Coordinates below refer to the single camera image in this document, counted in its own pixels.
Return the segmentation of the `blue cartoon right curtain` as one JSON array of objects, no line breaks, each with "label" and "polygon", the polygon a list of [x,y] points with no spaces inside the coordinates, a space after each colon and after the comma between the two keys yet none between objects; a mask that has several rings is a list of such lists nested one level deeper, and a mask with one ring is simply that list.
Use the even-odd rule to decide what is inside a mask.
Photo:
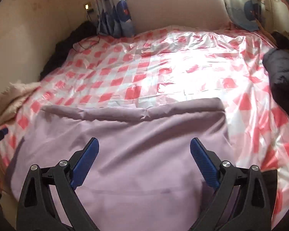
[{"label": "blue cartoon right curtain", "polygon": [[224,0],[232,23],[244,30],[259,30],[258,24],[265,21],[265,0]]}]

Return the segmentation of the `dark navy puffer jacket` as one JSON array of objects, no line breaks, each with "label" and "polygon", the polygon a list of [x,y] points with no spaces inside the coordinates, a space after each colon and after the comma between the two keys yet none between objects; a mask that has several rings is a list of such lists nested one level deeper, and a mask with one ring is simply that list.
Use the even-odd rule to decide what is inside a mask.
[{"label": "dark navy puffer jacket", "polygon": [[274,101],[289,116],[289,53],[282,49],[271,49],[264,54],[263,66],[268,72]]}]

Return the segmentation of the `blue patterned left curtain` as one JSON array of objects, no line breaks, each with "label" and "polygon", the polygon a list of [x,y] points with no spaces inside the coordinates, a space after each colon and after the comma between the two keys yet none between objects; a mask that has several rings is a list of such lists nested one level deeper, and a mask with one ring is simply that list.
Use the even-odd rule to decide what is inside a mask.
[{"label": "blue patterned left curtain", "polygon": [[134,27],[125,0],[95,0],[98,33],[113,38],[131,38]]}]

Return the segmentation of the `beige quilted blanket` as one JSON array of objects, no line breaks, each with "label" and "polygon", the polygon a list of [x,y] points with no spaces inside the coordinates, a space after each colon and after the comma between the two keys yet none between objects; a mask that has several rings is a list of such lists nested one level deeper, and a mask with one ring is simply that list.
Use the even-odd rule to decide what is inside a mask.
[{"label": "beige quilted blanket", "polygon": [[30,95],[40,87],[40,82],[10,83],[0,94],[0,126],[15,119],[18,110]]}]

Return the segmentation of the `lilac and purple jacket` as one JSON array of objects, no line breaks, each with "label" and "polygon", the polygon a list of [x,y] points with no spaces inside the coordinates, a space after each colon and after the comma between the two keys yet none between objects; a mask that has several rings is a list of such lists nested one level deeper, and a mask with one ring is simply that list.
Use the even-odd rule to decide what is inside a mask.
[{"label": "lilac and purple jacket", "polygon": [[8,167],[13,196],[20,197],[31,165],[54,166],[93,137],[99,153],[76,193],[101,230],[188,230],[213,192],[190,153],[193,138],[235,162],[219,99],[148,109],[44,106]]}]

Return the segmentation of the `pink checkered plastic bed cover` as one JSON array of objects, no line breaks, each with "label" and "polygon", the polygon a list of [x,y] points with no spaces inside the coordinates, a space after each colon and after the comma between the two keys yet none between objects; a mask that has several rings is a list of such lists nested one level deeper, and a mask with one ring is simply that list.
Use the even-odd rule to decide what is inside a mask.
[{"label": "pink checkered plastic bed cover", "polygon": [[147,108],[200,98],[220,98],[239,165],[277,169],[273,223],[289,210],[289,116],[270,91],[262,60],[272,48],[261,33],[205,32],[179,26],[134,38],[92,37],[75,44],[22,105],[0,142],[5,172],[28,126],[44,105]]}]

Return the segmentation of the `black clothing pile by wall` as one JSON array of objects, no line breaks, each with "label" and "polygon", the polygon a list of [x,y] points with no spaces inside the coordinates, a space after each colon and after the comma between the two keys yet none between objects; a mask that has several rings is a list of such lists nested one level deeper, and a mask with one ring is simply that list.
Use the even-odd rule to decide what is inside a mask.
[{"label": "black clothing pile by wall", "polygon": [[93,23],[85,21],[78,28],[72,31],[68,38],[58,42],[55,46],[55,51],[44,65],[40,73],[39,81],[42,81],[49,73],[61,67],[66,61],[69,51],[73,45],[81,40],[97,36],[97,28]]}]

